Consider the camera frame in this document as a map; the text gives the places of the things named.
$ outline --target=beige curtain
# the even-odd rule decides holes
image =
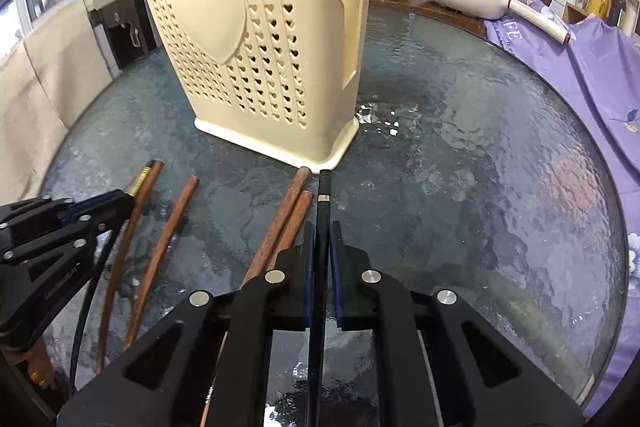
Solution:
[[[0,61],[0,204],[37,195],[68,130],[110,83],[83,0]]]

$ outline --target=heart emblem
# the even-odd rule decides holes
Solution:
[[[228,61],[240,45],[244,0],[174,0],[174,13],[182,31],[218,64]]]

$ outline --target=wooden chopstick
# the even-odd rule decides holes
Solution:
[[[162,230],[162,235],[156,244],[154,253],[151,256],[151,261],[149,261],[145,276],[140,284],[138,298],[136,299],[136,304],[131,314],[127,338],[125,339],[124,347],[122,348],[123,351],[129,349],[138,336],[140,322],[142,322],[142,314],[145,311],[146,302],[149,298],[149,294],[151,293],[151,289],[153,288],[153,284],[156,281],[156,276],[158,275],[162,261],[164,261],[166,250],[169,248],[169,243],[171,242],[172,237],[174,237],[175,231],[182,219],[182,215],[189,205],[193,193],[198,187],[198,182],[199,179],[197,179],[196,176],[189,178],[189,181],[180,193],[178,201],[175,203],[174,210],[171,213],[169,220],[166,222],[164,230]]]
[[[284,230],[282,230],[282,234],[280,234],[278,244],[276,245],[276,248],[273,249],[273,254],[271,255],[271,259],[269,260],[266,268],[267,271],[275,268],[278,254],[282,250],[287,250],[287,248],[291,248],[293,246],[293,242],[296,240],[296,237],[298,237],[298,232],[302,227],[302,223],[305,222],[306,213],[308,213],[313,200],[314,195],[312,192],[303,190],[300,193],[300,197],[298,198],[298,201],[296,201],[296,206],[293,207],[289,220],[287,221]]]
[[[271,255],[273,254],[273,248],[280,237],[280,232],[282,232],[287,219],[289,219],[289,214],[291,214],[291,211],[296,204],[296,200],[302,191],[302,187],[305,186],[306,179],[310,174],[311,171],[307,167],[301,167],[298,169],[298,172],[296,172],[296,175],[293,176],[289,189],[287,190],[284,198],[282,198],[282,203],[280,204],[275,217],[271,221],[271,224],[267,229],[267,233],[264,235],[264,239],[262,240],[260,247],[258,247],[240,287],[244,286],[249,279],[253,279],[257,275],[260,275],[267,266]]]
[[[142,210],[145,208],[147,201],[151,197],[151,192],[156,185],[156,180],[158,179],[160,172],[162,172],[163,167],[164,163],[156,160],[142,182],[142,185],[139,185],[139,188],[136,190],[136,204],[133,207],[133,211],[129,217],[129,222],[122,234],[122,241],[120,242],[118,253],[113,261],[113,266],[111,267],[111,277],[109,279],[107,293],[104,296],[104,307],[102,308],[102,318],[100,320],[100,330],[98,333],[98,354],[95,363],[95,372],[97,375],[100,375],[104,369],[104,356],[106,353],[109,321],[111,319],[111,311],[113,310],[113,298],[115,296],[116,289],[118,288],[120,273],[122,272],[122,265],[124,264],[124,260],[127,256],[127,251],[129,251],[129,246],[133,239],[133,234],[136,231],[138,220],[142,215]]]

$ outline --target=brand label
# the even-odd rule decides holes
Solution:
[[[74,266],[69,273],[67,273],[61,280],[55,283],[52,289],[50,289],[47,293],[44,294],[44,299],[47,301],[52,298],[56,292],[62,288],[66,284],[66,282],[71,279],[74,273],[78,271],[78,267]]]

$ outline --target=glass table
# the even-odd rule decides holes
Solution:
[[[454,289],[584,403],[615,345],[628,275],[615,188],[573,111],[491,44],[371,7],[356,113],[360,130],[333,174],[332,219],[345,241],[412,290]],[[142,332],[192,290],[238,287],[295,172],[196,130],[193,118],[159,50],[90,106],[44,183],[43,193],[79,199],[126,187],[150,158],[166,164],[120,279],[108,359],[120,352],[136,286],[188,176],[200,186]],[[79,386],[94,376],[109,275],[108,266],[85,329]],[[81,298],[46,333],[65,371]],[[321,422],[375,423],[370,333],[342,333],[332,313]],[[274,336],[270,425],[303,424],[306,342],[305,333]]]

